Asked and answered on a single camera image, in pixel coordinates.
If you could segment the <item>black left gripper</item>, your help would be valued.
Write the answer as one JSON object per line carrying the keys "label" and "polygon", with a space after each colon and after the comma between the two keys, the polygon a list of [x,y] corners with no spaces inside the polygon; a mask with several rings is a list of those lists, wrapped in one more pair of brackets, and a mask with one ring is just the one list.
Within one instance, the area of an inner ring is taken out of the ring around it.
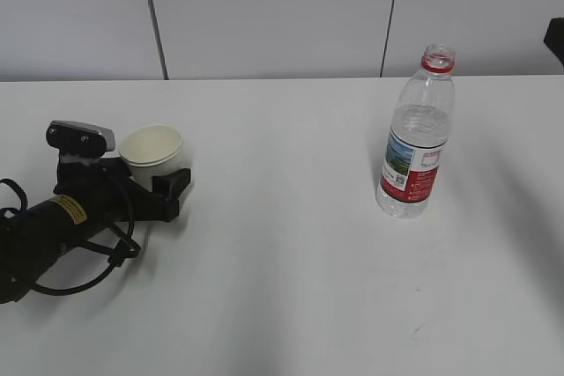
{"label": "black left gripper", "polygon": [[69,195],[87,212],[96,211],[113,221],[172,222],[179,217],[191,183],[191,170],[181,168],[167,175],[153,176],[144,188],[131,178],[119,158],[58,159],[56,194]]}

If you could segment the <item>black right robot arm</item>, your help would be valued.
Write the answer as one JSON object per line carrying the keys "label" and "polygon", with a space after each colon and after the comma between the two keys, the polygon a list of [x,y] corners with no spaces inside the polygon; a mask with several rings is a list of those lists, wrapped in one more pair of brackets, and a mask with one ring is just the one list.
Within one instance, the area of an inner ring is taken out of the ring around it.
{"label": "black right robot arm", "polygon": [[552,18],[547,27],[545,37],[545,46],[564,66],[564,18]]}

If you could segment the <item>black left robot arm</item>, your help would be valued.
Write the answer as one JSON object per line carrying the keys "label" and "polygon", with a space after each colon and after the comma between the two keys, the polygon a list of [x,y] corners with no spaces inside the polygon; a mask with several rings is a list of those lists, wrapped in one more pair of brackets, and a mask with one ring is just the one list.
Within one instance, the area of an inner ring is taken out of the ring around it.
{"label": "black left robot arm", "polygon": [[[89,166],[61,162],[53,196],[31,207],[23,189],[5,179],[20,205],[1,210],[2,303],[17,302],[30,291],[62,297],[89,290],[126,260],[138,257],[135,224],[176,219],[191,171],[181,168],[154,176],[151,182],[151,189],[145,189],[133,181],[119,158]],[[75,248],[105,255],[107,267],[79,286],[55,289],[39,284],[39,278]]]}

